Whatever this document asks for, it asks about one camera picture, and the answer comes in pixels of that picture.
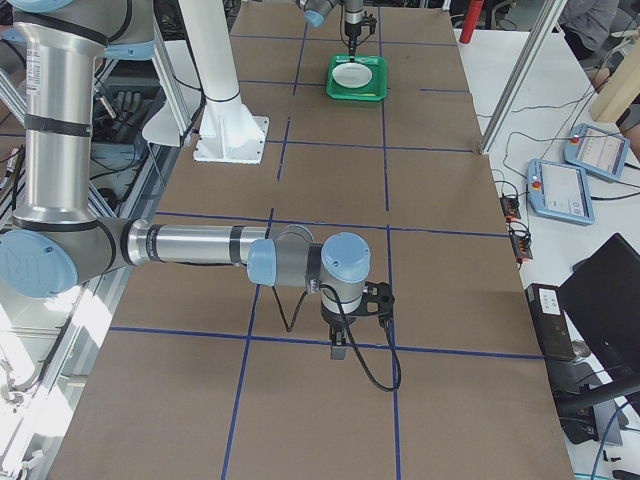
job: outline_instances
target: table surface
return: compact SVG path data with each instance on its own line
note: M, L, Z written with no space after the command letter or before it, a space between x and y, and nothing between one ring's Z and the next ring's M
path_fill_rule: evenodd
M490 116L493 113L526 39L527 33L524 32L476 31L470 44L459 45L474 105L480 115ZM549 142L535 142L520 135L513 135L507 150L507 142L512 132L523 132L538 139L566 138L569 127L576 117L576 124L584 122L608 131L618 131L613 124L593 122L588 105L597 97L591 95L591 92L593 89L587 77L562 36L551 34L516 98L512 113L507 117L493 149L489 152L492 168L501 170L506 179L523 192L524 179L506 169L502 163L505 152L508 153L507 164L524 173L529 160L540 158ZM573 110L575 104L573 104L564 108L539 108L513 112L523 107L564 105L583 97L584 100L578 104L575 111ZM570 116L568 124L560 129ZM483 131L488 121L489 119L484 116L479 117ZM561 161L563 144L563 141L554 142L544 158ZM637 164L632 152L629 152L627 162ZM502 178L498 172L494 173L496 179ZM638 184L640 172L627 168L623 172L622 180ZM511 193L508 188L505 187L505 192ZM603 197L619 196L634 191L593 177L589 177L589 188L592 195ZM593 205L596 222L587 227L545 219L536 216L533 212L529 213L528 223L532 233L531 248L534 260L522 266L520 276L523 287L533 282L562 284L571 275L572 265L594 253L615 232L620 232L636 250L640 251L640 223L631 220L637 218L640 210L639 197L616 202L594 202ZM572 338L579 338L573 325L569 327ZM602 368L595 359L589 359L589 362L596 371ZM603 382L610 380L606 373L600 374L599 377ZM631 417L636 427L639 425L638 416L630 408L625 409L625 414ZM639 435L631 432L623 433L623 441L625 442L623 449L607 448L610 456L620 453L623 457L623 460L616 463L613 468L627 468L630 471L639 472ZM590 473L597 451L595 442L579 447L567 443L567 446L574 471ZM601 465L601 473L611 476L611 464L601 462Z
M242 269L147 265L49 478L571 478L448 15L374 12L362 52L388 60L389 96L364 104L324 93L339 15L312 30L295 6L243 4L232 45L243 101L271 119L264 159L185 150L156 222L362 235L396 295L399 392L351 351L329 360L318 298L286 335ZM287 311L298 295L280 292ZM354 335L388 383L377 322Z

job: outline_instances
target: blue joint cap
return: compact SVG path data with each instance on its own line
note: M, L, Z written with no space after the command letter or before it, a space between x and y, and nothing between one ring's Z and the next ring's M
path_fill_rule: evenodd
M78 272L67 252L29 230L11 230L0 236L0 277L32 298L51 297L78 283Z
M30 13L54 12L66 7L73 0L9 0L9 3L20 10Z
M122 45L109 45L102 54L104 58L114 60L150 60L153 58L155 42L127 43Z
M364 282L371 268L369 245L354 233L333 235L322 247L322 265L341 282Z
M273 287L276 284L277 271L276 244L273 240L254 241L249 249L249 258L247 259L249 280L257 285Z
M8 28L2 32L2 39L11 43L27 43L27 40L15 28Z
M306 12L304 12L304 18L307 19L307 23L313 28L318 28L324 23L324 17L318 12L314 12L313 10L307 10Z

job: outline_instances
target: blue tablet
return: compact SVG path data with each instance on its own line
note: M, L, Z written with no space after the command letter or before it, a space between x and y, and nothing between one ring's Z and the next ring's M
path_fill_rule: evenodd
M538 215L580 225L594 222L583 168L533 159L527 168L527 184L529 203Z
M571 137L564 147L565 162L610 182L620 180L629 151L628 139L586 123L576 126Z

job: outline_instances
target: red cylinder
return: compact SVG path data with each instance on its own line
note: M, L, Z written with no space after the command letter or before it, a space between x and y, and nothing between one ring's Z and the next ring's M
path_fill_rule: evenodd
M460 43L469 43L476 28L480 13L482 13L482 5L484 0L471 0L467 9L467 16L464 19L462 33L460 34Z

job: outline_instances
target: gray shirt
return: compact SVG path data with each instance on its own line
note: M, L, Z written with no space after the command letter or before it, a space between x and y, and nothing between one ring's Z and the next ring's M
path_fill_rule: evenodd
M569 0L559 23L580 36L585 48L600 49L609 36L618 0Z

